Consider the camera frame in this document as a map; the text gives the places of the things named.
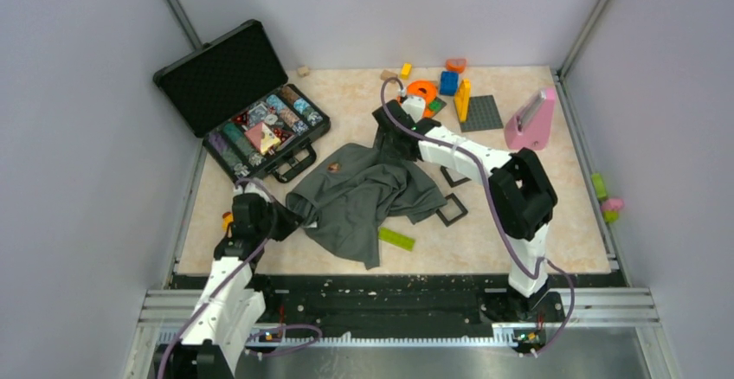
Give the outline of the large grey lego baseplate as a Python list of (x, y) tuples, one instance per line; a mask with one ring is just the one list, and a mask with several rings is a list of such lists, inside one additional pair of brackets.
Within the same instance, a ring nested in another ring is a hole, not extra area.
[(474, 96), (469, 98), (467, 119), (460, 122), (462, 132), (479, 132), (504, 128), (493, 95)]

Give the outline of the orange curved toy piece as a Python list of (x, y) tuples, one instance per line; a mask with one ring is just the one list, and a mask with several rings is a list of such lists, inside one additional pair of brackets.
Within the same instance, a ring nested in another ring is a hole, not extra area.
[(448, 72), (462, 74), (467, 68), (467, 60), (465, 58), (453, 58), (445, 61), (445, 69)]

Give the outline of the black square frame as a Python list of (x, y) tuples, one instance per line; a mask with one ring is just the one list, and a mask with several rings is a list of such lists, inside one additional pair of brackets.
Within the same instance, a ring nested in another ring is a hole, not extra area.
[(453, 174), (453, 172), (449, 168), (444, 166), (440, 167), (440, 172), (446, 180), (448, 186), (452, 189), (459, 187), (464, 183), (471, 182), (471, 179), (469, 177), (459, 177), (458, 175)]
[(463, 218), (467, 217), (468, 209), (455, 193), (445, 197), (446, 204), (436, 210), (438, 218), (445, 227), (451, 227)]

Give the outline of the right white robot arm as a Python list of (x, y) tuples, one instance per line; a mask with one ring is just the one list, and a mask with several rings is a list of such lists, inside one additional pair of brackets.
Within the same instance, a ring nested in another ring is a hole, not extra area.
[(542, 310), (546, 237), (557, 193), (535, 151), (480, 145), (434, 119), (413, 120), (396, 101), (372, 113), (383, 142), (409, 161), (436, 164), (481, 185), (500, 238), (511, 257), (507, 307), (530, 320)]

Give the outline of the small beige wooden cube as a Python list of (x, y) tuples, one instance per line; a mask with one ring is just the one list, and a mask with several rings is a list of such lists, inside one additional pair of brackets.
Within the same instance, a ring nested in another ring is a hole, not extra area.
[(308, 66), (300, 66), (297, 68), (296, 73), (299, 77), (306, 77), (311, 73), (311, 71)]

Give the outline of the pink wedge stand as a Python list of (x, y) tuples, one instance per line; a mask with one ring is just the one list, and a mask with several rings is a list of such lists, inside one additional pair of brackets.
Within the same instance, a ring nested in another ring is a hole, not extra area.
[(554, 87), (541, 88), (534, 93), (505, 124), (504, 138), (508, 149), (543, 150), (550, 140), (556, 103)]

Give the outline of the blue lego block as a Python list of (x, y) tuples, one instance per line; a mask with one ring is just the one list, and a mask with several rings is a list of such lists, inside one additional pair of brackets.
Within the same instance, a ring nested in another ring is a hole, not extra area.
[(439, 94), (454, 96), (458, 90), (460, 75), (453, 71), (443, 71), (439, 82)]

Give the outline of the grey t-shirt garment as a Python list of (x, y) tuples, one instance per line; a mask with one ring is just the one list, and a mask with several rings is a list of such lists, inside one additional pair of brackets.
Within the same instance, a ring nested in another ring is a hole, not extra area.
[[(339, 163), (331, 173), (327, 166)], [(378, 231), (392, 216), (421, 222), (446, 204), (435, 181), (415, 163), (349, 143), (335, 150), (286, 195), (306, 235), (333, 255), (381, 265)]]

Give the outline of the pink yellow card box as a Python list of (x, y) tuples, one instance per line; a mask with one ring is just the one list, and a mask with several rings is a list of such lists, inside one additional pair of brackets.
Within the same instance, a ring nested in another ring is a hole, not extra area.
[(262, 155), (277, 149), (282, 141), (280, 137), (263, 121), (245, 131), (250, 144)]

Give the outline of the orange letter e block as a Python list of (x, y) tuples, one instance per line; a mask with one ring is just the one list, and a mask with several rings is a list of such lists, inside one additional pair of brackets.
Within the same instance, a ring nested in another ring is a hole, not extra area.
[(437, 93), (437, 88), (431, 81), (417, 80), (399, 93), (397, 101), (411, 119), (418, 121), (426, 118), (426, 105), (437, 97)]

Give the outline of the small dark grey baseplate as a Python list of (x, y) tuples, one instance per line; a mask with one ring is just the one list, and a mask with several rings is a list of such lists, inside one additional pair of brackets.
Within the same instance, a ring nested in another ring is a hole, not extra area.
[(441, 98), (434, 98), (432, 101), (428, 102), (426, 105), (426, 109), (424, 111), (424, 116), (426, 118), (433, 118), (436, 114), (438, 114), (447, 103), (442, 100)]

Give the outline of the pink block outside table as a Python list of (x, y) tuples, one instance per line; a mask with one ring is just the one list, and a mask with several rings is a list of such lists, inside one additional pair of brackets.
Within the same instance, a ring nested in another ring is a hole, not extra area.
[(625, 202), (618, 197), (610, 197), (601, 202), (602, 212), (619, 212), (625, 207)]

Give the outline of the green block outside table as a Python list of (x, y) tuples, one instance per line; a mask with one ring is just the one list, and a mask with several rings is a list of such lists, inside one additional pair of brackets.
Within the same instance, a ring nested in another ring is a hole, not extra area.
[(590, 176), (590, 180), (596, 199), (599, 202), (603, 202), (608, 199), (608, 192), (602, 174), (598, 172), (592, 173)]

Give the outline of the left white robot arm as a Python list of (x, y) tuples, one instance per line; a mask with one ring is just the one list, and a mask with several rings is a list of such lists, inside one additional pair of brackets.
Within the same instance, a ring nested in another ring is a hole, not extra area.
[(250, 283), (266, 245), (285, 240), (301, 220), (257, 178), (236, 183), (231, 217), (192, 314), (153, 357), (157, 378), (235, 377), (256, 322), (277, 311), (275, 295)]

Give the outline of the tan wooden block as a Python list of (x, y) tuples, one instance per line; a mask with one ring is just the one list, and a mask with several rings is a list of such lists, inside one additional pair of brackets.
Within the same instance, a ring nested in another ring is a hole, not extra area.
[(390, 81), (390, 80), (399, 80), (399, 76), (398, 76), (398, 74), (397, 74), (397, 73), (395, 73), (395, 72), (392, 72), (392, 71), (389, 71), (389, 70), (387, 70), (387, 69), (384, 69), (384, 70), (383, 70), (383, 71), (382, 71), (382, 72), (380, 73), (380, 80), (381, 80), (381, 81), (386, 81), (386, 80), (387, 80), (387, 81)]

